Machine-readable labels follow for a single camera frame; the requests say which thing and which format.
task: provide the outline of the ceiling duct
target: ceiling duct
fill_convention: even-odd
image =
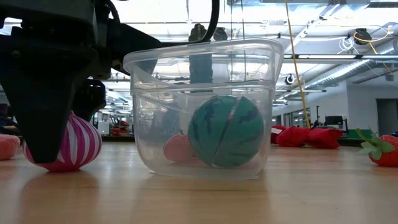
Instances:
[[[398,54],[398,38],[390,40],[389,42],[382,44],[377,48],[379,55],[397,55]],[[318,85],[328,86],[337,84],[340,81],[351,78],[357,74],[363,73],[376,67],[377,63],[374,60],[366,59],[357,62],[353,62],[346,65],[337,66],[320,76],[314,78],[305,84],[305,89],[315,88]],[[284,99],[286,96],[293,95],[295,93],[288,93],[279,97],[279,99]]]

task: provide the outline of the computer monitor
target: computer monitor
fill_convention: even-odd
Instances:
[[[343,116],[326,116],[325,125],[342,125]]]

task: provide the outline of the wooden floor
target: wooden floor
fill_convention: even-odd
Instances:
[[[0,161],[0,223],[398,222],[398,169],[358,148],[273,148],[257,180],[151,174],[133,143],[105,143],[80,172],[51,174],[19,154]]]

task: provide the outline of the door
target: door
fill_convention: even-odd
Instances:
[[[379,135],[392,134],[398,131],[397,100],[376,100]]]

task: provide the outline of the red toy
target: red toy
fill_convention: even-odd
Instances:
[[[300,147],[308,139],[310,129],[291,126],[276,137],[276,143],[285,147]]]
[[[187,161],[195,155],[188,136],[184,134],[172,136],[163,150],[166,159],[174,162]]]
[[[360,129],[355,129],[359,136],[365,140],[363,149],[358,153],[369,154],[369,158],[379,166],[398,167],[398,138],[383,135],[380,138],[372,132],[372,139],[366,139]]]
[[[342,135],[343,132],[339,129],[315,128],[309,132],[308,139],[304,143],[320,149],[337,149],[340,144],[336,139]]]
[[[282,132],[285,131],[286,128],[285,126],[282,125],[273,125],[272,126],[272,131],[271,131],[271,144],[277,144],[276,143],[276,137]]]
[[[338,129],[308,129],[292,126],[286,130],[282,130],[280,134],[271,134],[275,137],[275,143],[284,147],[300,147],[309,145],[320,149],[337,149],[340,147],[337,138],[342,137],[343,132]]]
[[[0,135],[0,161],[13,158],[17,154],[19,138],[2,134]]]

